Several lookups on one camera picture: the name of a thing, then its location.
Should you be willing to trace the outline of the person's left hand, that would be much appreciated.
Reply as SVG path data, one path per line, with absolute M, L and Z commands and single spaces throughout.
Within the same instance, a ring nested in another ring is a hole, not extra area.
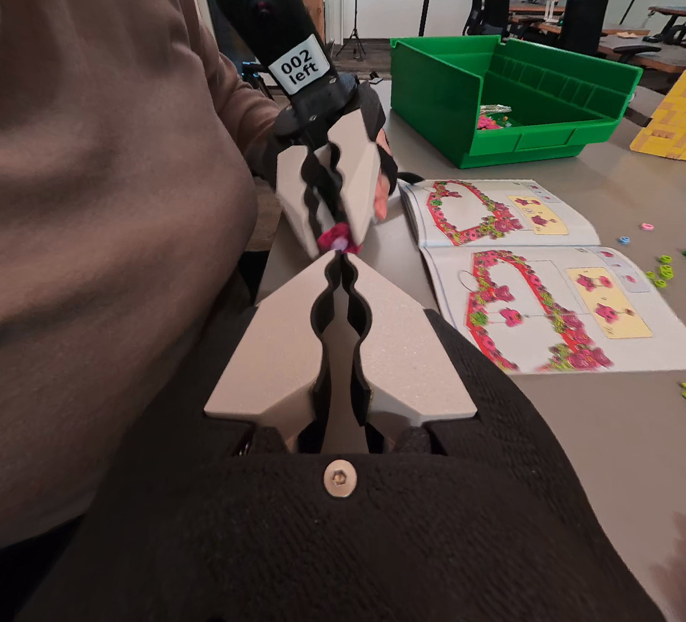
M 398 166 L 384 129 L 379 130 L 376 145 L 379 173 L 374 190 L 374 216 L 378 222 L 382 222 L 388 215 L 388 201 L 397 185 Z

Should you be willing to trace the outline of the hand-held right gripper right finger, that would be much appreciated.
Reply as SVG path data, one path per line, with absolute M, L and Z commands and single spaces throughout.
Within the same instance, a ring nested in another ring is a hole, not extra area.
M 342 284 L 358 337 L 350 387 L 359 426 L 395 444 L 411 427 L 474 418 L 476 404 L 429 319 L 435 312 L 355 255 L 342 255 Z

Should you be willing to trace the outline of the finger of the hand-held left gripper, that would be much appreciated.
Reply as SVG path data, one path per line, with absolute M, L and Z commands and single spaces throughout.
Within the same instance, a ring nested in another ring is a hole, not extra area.
M 277 157 L 276 194 L 291 230 L 310 259 L 320 255 L 320 200 L 304 175 L 315 161 L 306 146 L 290 146 Z
M 349 249 L 362 246 L 374 213 L 381 159 L 362 111 L 343 115 L 329 129 L 327 145 L 314 151 L 318 166 L 313 193 L 322 230 L 347 226 Z

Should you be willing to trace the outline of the black office chair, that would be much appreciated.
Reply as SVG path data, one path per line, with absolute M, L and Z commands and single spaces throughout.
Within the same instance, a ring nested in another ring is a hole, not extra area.
M 567 0 L 555 46 L 567 52 L 597 56 L 608 1 Z
M 508 36 L 510 0 L 471 0 L 471 9 L 463 35 Z

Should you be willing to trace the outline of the green plastic bin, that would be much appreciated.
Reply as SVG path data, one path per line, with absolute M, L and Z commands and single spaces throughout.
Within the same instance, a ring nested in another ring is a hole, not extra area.
M 626 113 L 640 67 L 494 36 L 391 42 L 391 107 L 461 170 L 578 156 Z M 520 126 L 477 130 L 482 104 Z

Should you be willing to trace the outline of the open lego instruction booklet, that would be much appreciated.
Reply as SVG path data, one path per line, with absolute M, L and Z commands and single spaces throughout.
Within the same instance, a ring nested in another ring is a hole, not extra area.
M 526 179 L 400 184 L 442 317 L 511 375 L 685 369 L 685 325 L 591 223 Z

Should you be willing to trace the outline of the magenta lego rose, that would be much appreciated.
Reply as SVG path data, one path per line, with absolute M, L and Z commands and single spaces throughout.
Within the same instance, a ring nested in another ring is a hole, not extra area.
M 353 240 L 353 235 L 350 226 L 346 222 L 339 222 L 334 224 L 329 230 L 323 232 L 321 236 L 317 240 L 317 246 L 320 251 L 320 253 L 324 254 L 326 252 L 331 251 L 330 245 L 331 242 L 336 239 L 337 237 L 346 237 L 348 240 L 348 248 L 346 249 L 345 252 L 341 252 L 338 250 L 333 250 L 336 252 L 341 252 L 343 254 L 353 254 L 353 255 L 358 255 L 362 249 L 361 245 L 357 245 Z

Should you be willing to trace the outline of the person's left forearm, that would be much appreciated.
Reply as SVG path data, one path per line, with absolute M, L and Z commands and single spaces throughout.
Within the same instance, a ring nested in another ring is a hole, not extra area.
M 215 112 L 250 171 L 276 188 L 279 144 L 274 123 L 279 108 L 238 74 L 208 31 L 202 36 L 202 65 Z

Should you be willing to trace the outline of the yellow lego box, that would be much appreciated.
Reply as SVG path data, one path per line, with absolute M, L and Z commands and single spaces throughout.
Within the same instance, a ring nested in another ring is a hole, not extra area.
M 636 153 L 685 161 L 685 72 L 630 144 Z

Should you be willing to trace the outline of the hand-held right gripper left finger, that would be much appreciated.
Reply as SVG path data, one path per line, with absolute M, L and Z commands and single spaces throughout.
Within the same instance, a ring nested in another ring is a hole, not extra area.
M 329 251 L 263 299 L 205 404 L 211 418 L 278 430 L 320 453 L 331 375 L 322 335 L 335 316 L 340 251 Z

